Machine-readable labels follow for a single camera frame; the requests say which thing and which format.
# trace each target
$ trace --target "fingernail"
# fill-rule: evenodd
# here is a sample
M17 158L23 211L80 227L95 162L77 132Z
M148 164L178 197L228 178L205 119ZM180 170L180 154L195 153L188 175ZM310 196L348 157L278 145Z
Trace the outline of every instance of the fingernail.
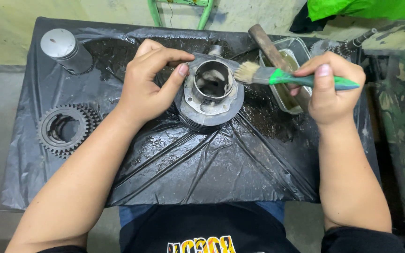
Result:
M318 77L326 77L330 74L330 72L331 66L329 66L329 64L322 64L316 70L315 75Z
M179 74L183 77L187 76L187 72L188 72L188 64L186 63L181 63L181 65L179 65L179 70L178 70Z

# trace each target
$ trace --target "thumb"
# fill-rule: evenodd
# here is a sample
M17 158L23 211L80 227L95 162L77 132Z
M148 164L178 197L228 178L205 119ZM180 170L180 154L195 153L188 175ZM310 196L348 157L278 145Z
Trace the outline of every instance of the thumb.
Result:
M331 66L322 64L315 71L311 103L314 106L321 105L334 98L335 95L334 76Z
M181 63L172 72L157 94L161 104L169 107L188 73L188 64Z

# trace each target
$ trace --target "hand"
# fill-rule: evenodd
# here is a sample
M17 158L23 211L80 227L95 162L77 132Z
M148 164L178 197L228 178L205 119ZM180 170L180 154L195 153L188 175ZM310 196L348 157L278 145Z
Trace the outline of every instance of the hand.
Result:
M188 74L188 64L184 62L194 59L192 54L146 39L134 59L127 64L123 91L116 109L121 111L121 115L126 115L127 120L135 120L142 125L158 117L172 104ZM167 64L177 67L159 88L153 79Z
M361 66L353 64L332 52L315 56L303 64L293 74L304 77L315 73L309 113L318 126L332 125L345 118L352 119L353 109L365 83L365 73ZM335 91L334 75L360 84L360 88ZM298 94L300 87L290 88L290 94Z

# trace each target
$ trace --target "forearm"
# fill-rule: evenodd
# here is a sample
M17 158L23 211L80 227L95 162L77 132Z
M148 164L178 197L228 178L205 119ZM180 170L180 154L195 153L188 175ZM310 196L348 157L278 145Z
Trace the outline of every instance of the forearm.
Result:
M326 229L352 226L391 232L390 211L353 118L320 126L319 132L319 192Z
M141 128L135 120L126 121L125 112L121 117L119 110L115 108L48 180L25 211L12 241L72 239L95 225L129 144Z

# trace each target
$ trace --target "blue jeans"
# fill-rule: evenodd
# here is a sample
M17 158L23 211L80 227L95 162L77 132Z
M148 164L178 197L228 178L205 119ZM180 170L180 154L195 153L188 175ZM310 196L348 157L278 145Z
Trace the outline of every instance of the blue jeans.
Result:
M260 201L256 202L258 206L269 212L274 218L284 223L284 204L282 201ZM129 207L119 207L120 224L124 227L127 223L133 221L138 216L144 214L153 205L135 205Z

